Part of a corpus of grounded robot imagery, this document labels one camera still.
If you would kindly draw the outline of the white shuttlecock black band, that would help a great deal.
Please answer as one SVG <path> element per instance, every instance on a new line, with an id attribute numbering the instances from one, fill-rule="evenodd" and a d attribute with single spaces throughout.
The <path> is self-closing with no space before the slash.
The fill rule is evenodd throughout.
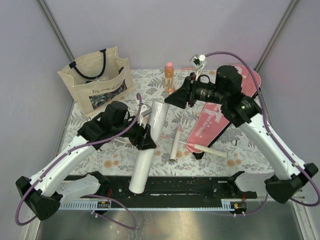
<path id="1" fill-rule="evenodd" d="M 243 140 L 243 139 L 234 139 L 231 141 L 232 145 L 236 146 L 236 147 L 245 147 L 247 145 L 247 143 Z"/>

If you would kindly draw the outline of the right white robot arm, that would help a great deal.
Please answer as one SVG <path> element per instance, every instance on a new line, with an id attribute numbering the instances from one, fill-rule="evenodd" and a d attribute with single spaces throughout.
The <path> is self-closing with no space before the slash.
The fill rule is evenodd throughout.
<path id="1" fill-rule="evenodd" d="M 242 80 L 242 75 L 231 65 L 217 69 L 215 82 L 201 82 L 192 73 L 164 101 L 181 109 L 193 107 L 196 101 L 220 105 L 222 115 L 259 148 L 274 171 L 265 177 L 241 173 L 228 184 L 228 194 L 239 198 L 247 191 L 265 191 L 284 204 L 311 182 L 319 169 L 314 163 L 305 163 L 280 140 L 264 119 L 262 105 L 242 93 Z"/>

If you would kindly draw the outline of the white shuttlecock tube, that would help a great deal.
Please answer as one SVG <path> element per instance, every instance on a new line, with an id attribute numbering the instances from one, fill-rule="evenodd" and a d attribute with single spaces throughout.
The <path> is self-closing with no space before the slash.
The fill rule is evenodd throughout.
<path id="1" fill-rule="evenodd" d="M 141 194 L 145 190 L 150 173 L 153 157 L 159 142 L 169 105 L 155 99 L 151 105 L 151 114 L 147 121 L 146 139 L 143 140 L 142 149 L 138 151 L 133 174 L 129 183 L 129 190 L 134 194 Z"/>

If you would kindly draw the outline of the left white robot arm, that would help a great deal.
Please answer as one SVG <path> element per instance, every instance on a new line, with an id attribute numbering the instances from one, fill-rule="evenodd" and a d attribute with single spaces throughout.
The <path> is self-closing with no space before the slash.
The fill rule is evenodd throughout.
<path id="1" fill-rule="evenodd" d="M 117 137 L 128 138 L 139 151 L 155 149 L 151 125 L 143 123 L 145 117 L 151 118 L 154 113 L 154 106 L 143 103 L 137 106 L 134 115 L 130 115 L 125 103 L 113 101 L 103 112 L 85 122 L 67 148 L 46 167 L 31 177 L 21 176 L 16 181 L 20 202 L 43 221 L 64 203 L 87 195 L 107 196 L 109 180 L 98 171 L 66 184 L 63 181 L 80 162 Z"/>

